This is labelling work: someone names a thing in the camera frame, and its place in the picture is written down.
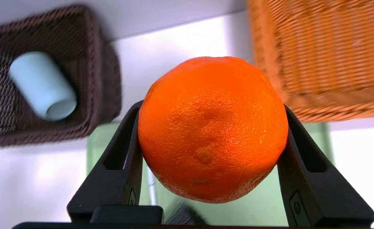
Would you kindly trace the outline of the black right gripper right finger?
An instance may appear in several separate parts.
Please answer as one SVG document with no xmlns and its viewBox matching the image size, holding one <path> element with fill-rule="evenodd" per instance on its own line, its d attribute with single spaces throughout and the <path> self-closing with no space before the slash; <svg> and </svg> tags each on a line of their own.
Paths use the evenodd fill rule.
<svg viewBox="0 0 374 229">
<path fill-rule="evenodd" d="M 370 227 L 374 210 L 315 143 L 289 107 L 286 148 L 278 160 L 290 227 Z"/>
</svg>

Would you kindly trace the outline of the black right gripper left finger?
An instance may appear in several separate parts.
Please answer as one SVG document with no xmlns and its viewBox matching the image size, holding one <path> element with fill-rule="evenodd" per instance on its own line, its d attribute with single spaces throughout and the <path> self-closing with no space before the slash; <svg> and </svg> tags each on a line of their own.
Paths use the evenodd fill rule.
<svg viewBox="0 0 374 229">
<path fill-rule="evenodd" d="M 142 151 L 138 141 L 135 103 L 122 119 L 112 139 L 67 205 L 73 223 L 89 223 L 97 207 L 138 205 L 142 186 Z"/>
</svg>

